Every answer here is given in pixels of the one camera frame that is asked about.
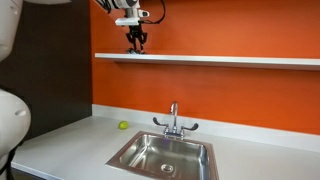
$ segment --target white countertop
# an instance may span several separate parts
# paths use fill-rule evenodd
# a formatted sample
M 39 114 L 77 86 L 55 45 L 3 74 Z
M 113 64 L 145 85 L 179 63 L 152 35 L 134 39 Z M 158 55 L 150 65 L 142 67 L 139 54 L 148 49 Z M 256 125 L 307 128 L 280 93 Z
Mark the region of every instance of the white countertop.
M 141 180 L 146 177 L 105 163 L 137 132 L 163 127 L 92 116 L 29 140 L 12 166 L 45 179 Z M 213 145 L 220 180 L 319 180 L 320 153 L 188 132 L 186 139 Z

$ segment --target white shelf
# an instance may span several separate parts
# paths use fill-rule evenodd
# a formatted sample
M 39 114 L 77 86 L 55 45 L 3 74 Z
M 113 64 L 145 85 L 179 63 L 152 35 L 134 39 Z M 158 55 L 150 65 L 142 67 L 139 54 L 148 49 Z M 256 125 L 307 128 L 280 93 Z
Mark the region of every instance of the white shelf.
M 243 68 L 292 69 L 320 71 L 320 59 L 303 58 L 262 58 L 232 56 L 176 56 L 95 53 L 96 58 L 104 58 L 125 63 L 156 63 L 197 66 L 223 66 Z

